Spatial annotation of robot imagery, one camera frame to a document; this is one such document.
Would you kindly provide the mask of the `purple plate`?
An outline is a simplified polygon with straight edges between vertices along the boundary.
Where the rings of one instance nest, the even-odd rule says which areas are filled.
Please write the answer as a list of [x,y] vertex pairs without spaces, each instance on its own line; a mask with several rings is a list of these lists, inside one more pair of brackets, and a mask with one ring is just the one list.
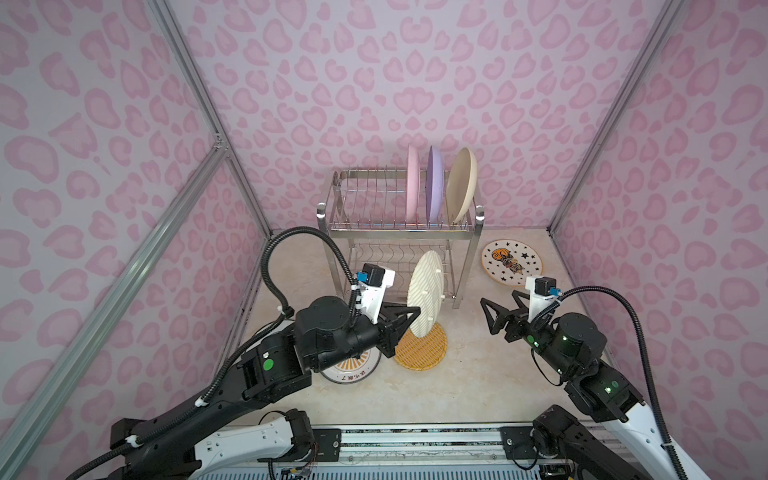
[[443,204],[445,188],[444,161],[440,150],[431,146],[426,169],[426,213],[430,223],[437,223]]

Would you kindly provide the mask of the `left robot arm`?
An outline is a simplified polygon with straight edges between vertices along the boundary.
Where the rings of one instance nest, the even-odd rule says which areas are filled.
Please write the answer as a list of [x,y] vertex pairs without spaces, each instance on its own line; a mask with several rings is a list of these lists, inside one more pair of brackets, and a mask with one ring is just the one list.
[[303,411],[289,410],[265,429],[225,427],[309,387],[313,374],[368,350],[392,357],[420,313],[418,307],[386,302],[369,318],[356,302],[320,297],[291,324],[277,320],[249,339],[197,397],[153,419],[116,422],[109,451],[70,476],[79,479],[117,457],[125,463],[110,473],[112,479],[196,479],[243,458],[303,460],[315,444]]

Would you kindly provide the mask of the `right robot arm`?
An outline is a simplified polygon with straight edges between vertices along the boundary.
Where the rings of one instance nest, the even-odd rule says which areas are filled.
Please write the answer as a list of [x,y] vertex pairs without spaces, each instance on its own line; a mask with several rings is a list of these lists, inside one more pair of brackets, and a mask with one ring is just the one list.
[[[565,300],[582,293],[606,294],[628,313],[637,337],[644,391],[603,360],[607,339],[591,318],[555,314]],[[624,296],[607,287],[580,286],[565,292],[552,288],[545,296],[514,292],[513,297],[515,310],[481,299],[490,333],[503,334],[509,343],[525,342],[535,363],[545,362],[557,373],[555,386],[563,388],[574,406],[611,433],[637,462],[631,464],[604,445],[559,405],[548,407],[532,422],[531,447],[538,456],[561,455],[595,479],[707,478],[670,434],[642,326]]]

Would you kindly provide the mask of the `cream beige plate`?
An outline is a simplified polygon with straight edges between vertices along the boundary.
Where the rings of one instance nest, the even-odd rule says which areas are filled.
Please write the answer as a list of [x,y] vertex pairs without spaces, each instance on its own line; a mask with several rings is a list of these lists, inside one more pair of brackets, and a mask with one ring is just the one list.
[[452,224],[465,216],[474,198],[478,179],[478,162],[472,150],[461,149],[451,167],[445,190],[447,214]]

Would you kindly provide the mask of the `green yellow woven plate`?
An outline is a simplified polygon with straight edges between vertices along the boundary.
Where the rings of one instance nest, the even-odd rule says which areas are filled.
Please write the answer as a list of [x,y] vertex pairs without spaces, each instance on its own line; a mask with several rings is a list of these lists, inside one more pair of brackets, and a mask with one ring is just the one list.
[[423,254],[414,268],[407,293],[407,305],[419,307],[419,316],[410,331],[417,338],[427,336],[437,323],[444,296],[445,278],[440,255],[430,250]]

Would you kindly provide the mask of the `white star cartoon plate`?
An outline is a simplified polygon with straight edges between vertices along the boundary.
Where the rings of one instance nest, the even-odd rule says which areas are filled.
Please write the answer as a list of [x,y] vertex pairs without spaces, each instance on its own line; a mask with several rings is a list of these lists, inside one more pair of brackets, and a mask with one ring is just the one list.
[[524,286],[528,277],[543,275],[540,255],[520,240],[489,242],[481,249],[480,261],[491,279],[509,287]]

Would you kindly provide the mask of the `pink plate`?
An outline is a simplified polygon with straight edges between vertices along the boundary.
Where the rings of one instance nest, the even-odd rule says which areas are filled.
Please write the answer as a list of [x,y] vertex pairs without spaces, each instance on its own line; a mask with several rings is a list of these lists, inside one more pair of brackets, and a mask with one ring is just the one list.
[[417,148],[409,144],[406,165],[406,222],[415,223],[420,190],[419,154]]

